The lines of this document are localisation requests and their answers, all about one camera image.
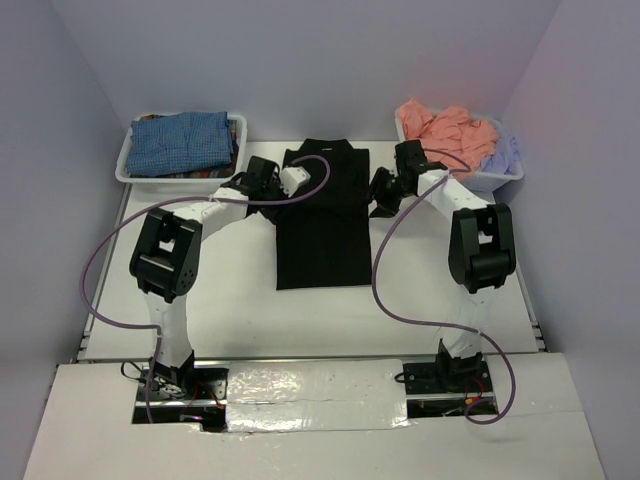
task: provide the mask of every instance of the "black cloth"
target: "black cloth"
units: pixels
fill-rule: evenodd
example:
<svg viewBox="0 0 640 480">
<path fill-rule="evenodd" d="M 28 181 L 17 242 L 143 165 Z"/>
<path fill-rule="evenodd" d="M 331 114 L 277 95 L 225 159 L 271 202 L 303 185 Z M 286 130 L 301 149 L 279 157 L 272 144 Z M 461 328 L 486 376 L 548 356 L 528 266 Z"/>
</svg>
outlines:
<svg viewBox="0 0 640 480">
<path fill-rule="evenodd" d="M 284 166 L 311 154 L 327 159 L 331 175 L 320 192 L 287 207 L 276 221 L 277 289 L 371 285 L 369 150 L 354 149 L 346 140 L 307 139 L 300 150 L 287 150 Z M 318 186 L 326 174 L 318 160 L 298 165 L 311 181 L 295 196 Z"/>
</svg>

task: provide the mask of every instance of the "wall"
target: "wall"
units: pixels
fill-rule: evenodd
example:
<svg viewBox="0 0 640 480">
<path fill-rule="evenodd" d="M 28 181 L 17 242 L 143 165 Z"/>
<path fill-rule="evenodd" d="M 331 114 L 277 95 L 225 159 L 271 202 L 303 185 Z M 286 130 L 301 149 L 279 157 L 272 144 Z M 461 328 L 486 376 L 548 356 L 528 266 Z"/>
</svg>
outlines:
<svg viewBox="0 0 640 480">
<path fill-rule="evenodd" d="M 520 263 L 611 480 L 638 478 L 638 18 L 631 0 L 563 0 L 504 116 L 525 160 L 502 192 Z"/>
<path fill-rule="evenodd" d="M 227 109 L 254 140 L 385 140 L 410 95 L 501 114 L 559 0 L 52 3 L 123 125 Z"/>
<path fill-rule="evenodd" d="M 115 221 L 124 132 L 48 2 L 2 2 L 0 65 L 0 477 L 15 480 L 79 346 L 77 278 Z"/>
</svg>

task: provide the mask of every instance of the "pile of clothes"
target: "pile of clothes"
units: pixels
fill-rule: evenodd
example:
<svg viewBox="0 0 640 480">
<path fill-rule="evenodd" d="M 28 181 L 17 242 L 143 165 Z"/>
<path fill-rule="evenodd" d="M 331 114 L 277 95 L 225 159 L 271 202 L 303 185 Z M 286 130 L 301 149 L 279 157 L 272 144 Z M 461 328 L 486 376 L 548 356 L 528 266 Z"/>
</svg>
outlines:
<svg viewBox="0 0 640 480">
<path fill-rule="evenodd" d="M 238 158 L 227 112 L 147 115 L 131 122 L 126 169 L 132 177 L 226 178 Z"/>
<path fill-rule="evenodd" d="M 520 162 L 516 139 L 497 122 L 473 120 L 466 108 L 449 107 L 433 115 L 425 106 L 411 99 L 396 110 L 405 139 L 420 140 L 424 148 L 442 150 L 464 160 L 471 173 L 458 173 L 462 180 L 476 170 L 498 174 L 515 174 Z M 446 155 L 429 153 L 432 162 L 449 168 L 460 165 Z"/>
</svg>

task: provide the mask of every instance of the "lavender cloth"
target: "lavender cloth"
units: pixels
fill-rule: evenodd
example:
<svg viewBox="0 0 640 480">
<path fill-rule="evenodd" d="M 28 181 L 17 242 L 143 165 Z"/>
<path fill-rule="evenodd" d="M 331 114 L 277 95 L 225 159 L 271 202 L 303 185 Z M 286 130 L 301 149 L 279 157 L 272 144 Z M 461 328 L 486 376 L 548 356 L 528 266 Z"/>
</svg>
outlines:
<svg viewBox="0 0 640 480">
<path fill-rule="evenodd" d="M 480 171 L 498 173 L 501 175 L 515 175 L 515 166 L 520 162 L 520 149 L 516 138 L 498 123 L 493 125 L 500 138 L 496 142 L 496 153 L 482 160 Z"/>
</svg>

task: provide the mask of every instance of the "orange cloth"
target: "orange cloth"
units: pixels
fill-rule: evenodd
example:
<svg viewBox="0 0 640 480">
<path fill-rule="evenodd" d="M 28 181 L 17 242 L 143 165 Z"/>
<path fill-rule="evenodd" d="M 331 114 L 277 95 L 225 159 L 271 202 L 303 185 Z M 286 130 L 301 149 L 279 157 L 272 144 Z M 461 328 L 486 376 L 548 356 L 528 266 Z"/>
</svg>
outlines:
<svg viewBox="0 0 640 480">
<path fill-rule="evenodd" d="M 471 120 L 469 110 L 449 107 L 433 116 L 428 108 L 411 99 L 396 110 L 402 122 L 407 140 L 420 139 L 424 148 L 442 150 L 460 157 L 471 167 L 472 172 L 480 168 L 480 163 L 496 151 L 500 138 L 496 129 L 487 120 Z M 442 162 L 447 167 L 460 168 L 461 165 L 447 157 L 427 152 L 430 162 Z M 470 173 L 457 173 L 459 180 Z"/>
</svg>

